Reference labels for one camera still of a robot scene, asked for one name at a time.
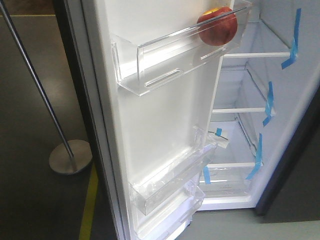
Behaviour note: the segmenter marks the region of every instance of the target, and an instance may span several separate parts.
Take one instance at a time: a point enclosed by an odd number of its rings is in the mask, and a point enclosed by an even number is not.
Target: gray floor
[[[319,240],[320,221],[261,223],[251,209],[199,212],[177,240]]]
[[[13,20],[65,135],[86,140],[55,17]],[[49,168],[62,141],[2,18],[0,33],[0,239],[76,240],[90,167],[74,176]]]

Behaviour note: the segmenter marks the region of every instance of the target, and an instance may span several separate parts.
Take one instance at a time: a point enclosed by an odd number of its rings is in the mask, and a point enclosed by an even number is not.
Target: dark floor
[[[66,137],[87,140],[56,18],[16,16],[13,21]],[[61,142],[0,18],[1,240],[79,238],[91,167],[72,176],[55,174],[48,160]],[[98,191],[92,240],[112,239],[106,238],[111,223],[104,208]]]
[[[52,0],[3,0],[11,15],[55,14]]]

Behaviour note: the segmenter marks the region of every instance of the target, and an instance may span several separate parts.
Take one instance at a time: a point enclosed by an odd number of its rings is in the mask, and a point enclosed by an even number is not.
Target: black refrigerator exterior
[[[102,160],[102,155],[112,157],[110,149],[113,143],[108,136],[115,133],[103,122],[97,122],[93,118],[93,112],[97,112],[100,108],[101,96],[97,86],[88,87],[84,81],[85,78],[97,78],[91,51],[98,46],[89,45],[87,23],[80,1],[53,0],[53,3],[100,186],[105,195],[105,203],[110,209],[109,217],[115,224],[114,233],[121,238],[126,235],[126,230],[119,224],[126,221],[121,217],[122,196],[116,191],[112,162]],[[266,222],[320,219],[320,208],[317,207],[320,203],[320,175],[317,171],[320,167],[317,148],[320,141],[319,123],[320,90],[318,89],[255,208],[258,215],[265,216]],[[106,133],[105,142],[108,143],[104,149],[99,144],[101,130]]]

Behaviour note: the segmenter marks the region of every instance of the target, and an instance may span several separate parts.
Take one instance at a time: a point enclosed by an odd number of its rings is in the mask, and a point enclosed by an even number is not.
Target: refrigerator
[[[319,87],[318,1],[53,2],[118,239],[173,240],[196,211],[263,208]]]

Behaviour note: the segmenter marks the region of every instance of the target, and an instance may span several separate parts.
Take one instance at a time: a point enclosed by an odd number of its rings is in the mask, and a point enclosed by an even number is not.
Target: yellow floor stripe
[[[92,164],[88,190],[83,209],[79,240],[90,240],[92,221],[94,218],[96,196],[98,189],[98,177],[96,167]]]

